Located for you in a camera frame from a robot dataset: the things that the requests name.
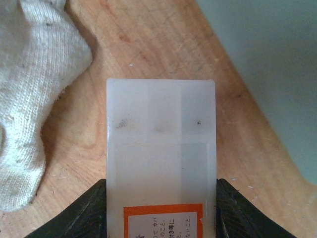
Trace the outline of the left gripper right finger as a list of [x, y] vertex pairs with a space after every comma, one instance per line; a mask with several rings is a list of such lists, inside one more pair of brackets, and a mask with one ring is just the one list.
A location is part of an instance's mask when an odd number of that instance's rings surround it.
[[293, 238], [227, 180], [216, 181], [215, 230], [217, 238]]

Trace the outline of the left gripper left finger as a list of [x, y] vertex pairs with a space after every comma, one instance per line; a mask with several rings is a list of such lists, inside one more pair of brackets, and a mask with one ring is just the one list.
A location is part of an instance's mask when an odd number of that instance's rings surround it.
[[97, 181], [28, 238], [106, 238], [106, 180]]

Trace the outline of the small clear plastic box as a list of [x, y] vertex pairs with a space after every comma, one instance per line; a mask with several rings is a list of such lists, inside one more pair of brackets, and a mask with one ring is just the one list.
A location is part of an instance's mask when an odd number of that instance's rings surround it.
[[215, 237], [212, 80], [108, 79], [110, 238]]

